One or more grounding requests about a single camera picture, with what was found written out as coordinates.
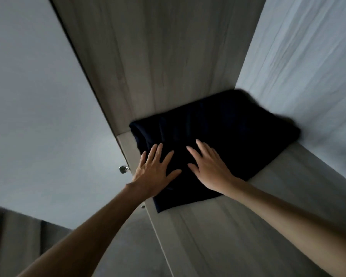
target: left hand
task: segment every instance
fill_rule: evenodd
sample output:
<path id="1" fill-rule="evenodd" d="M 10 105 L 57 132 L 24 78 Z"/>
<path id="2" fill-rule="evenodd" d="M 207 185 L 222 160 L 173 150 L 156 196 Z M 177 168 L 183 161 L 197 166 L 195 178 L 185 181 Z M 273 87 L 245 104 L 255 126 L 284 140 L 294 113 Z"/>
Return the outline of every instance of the left hand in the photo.
<path id="1" fill-rule="evenodd" d="M 146 193 L 146 199 L 157 195 L 182 172 L 182 170 L 178 169 L 170 172 L 168 176 L 166 175 L 167 166 L 173 157 L 174 151 L 168 153 L 161 163 L 160 157 L 162 149 L 162 143 L 160 143 L 159 146 L 154 144 L 146 161 L 146 151 L 144 151 L 132 179 L 132 183 L 136 183 L 142 189 L 141 191 Z"/>

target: black cloth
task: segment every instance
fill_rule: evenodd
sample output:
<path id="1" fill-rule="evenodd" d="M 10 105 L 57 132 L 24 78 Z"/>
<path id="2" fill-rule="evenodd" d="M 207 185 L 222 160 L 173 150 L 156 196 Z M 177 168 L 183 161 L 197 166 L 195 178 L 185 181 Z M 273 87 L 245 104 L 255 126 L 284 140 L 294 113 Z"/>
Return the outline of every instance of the black cloth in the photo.
<path id="1" fill-rule="evenodd" d="M 254 103 L 243 90 L 227 90 L 129 125 L 140 153 L 163 143 L 162 159 L 174 150 L 167 174 L 182 173 L 154 197 L 158 212 L 221 194 L 209 190 L 187 167 L 196 164 L 187 151 L 199 151 L 195 140 L 213 147 L 233 175 L 245 181 L 267 166 L 300 130 Z"/>

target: hand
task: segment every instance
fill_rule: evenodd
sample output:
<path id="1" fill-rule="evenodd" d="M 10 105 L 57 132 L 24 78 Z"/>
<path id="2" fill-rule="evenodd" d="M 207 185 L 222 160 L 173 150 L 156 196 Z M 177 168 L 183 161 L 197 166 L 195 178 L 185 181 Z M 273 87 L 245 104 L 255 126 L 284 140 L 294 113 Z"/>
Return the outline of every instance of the hand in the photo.
<path id="1" fill-rule="evenodd" d="M 196 144 L 203 156 L 195 149 L 187 146 L 187 150 L 192 154 L 198 165 L 197 167 L 195 164 L 189 163 L 188 167 L 204 186 L 213 191 L 228 195 L 233 188 L 242 189 L 248 185 L 245 181 L 231 174 L 215 149 L 198 139 Z"/>
<path id="2" fill-rule="evenodd" d="M 163 144 L 154 144 L 150 150 L 148 159 L 145 162 L 146 151 L 143 152 L 132 183 L 137 183 L 145 195 L 145 199 L 157 195 L 171 181 L 173 181 L 182 170 L 172 171 L 166 176 L 167 166 L 173 157 L 174 151 L 166 155 L 163 162 L 160 162 Z"/>

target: right hand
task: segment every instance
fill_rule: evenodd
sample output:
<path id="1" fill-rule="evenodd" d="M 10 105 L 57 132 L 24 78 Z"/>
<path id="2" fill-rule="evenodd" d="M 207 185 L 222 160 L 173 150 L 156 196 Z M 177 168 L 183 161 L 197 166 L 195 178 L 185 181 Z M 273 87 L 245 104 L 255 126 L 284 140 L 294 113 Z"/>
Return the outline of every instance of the right hand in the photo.
<path id="1" fill-rule="evenodd" d="M 228 195 L 233 188 L 242 189 L 248 185 L 245 181 L 231 174 L 215 149 L 198 139 L 196 144 L 202 156 L 194 148 L 187 146 L 187 150 L 192 154 L 198 165 L 197 167 L 195 164 L 188 163 L 188 167 L 204 186 L 213 191 Z"/>

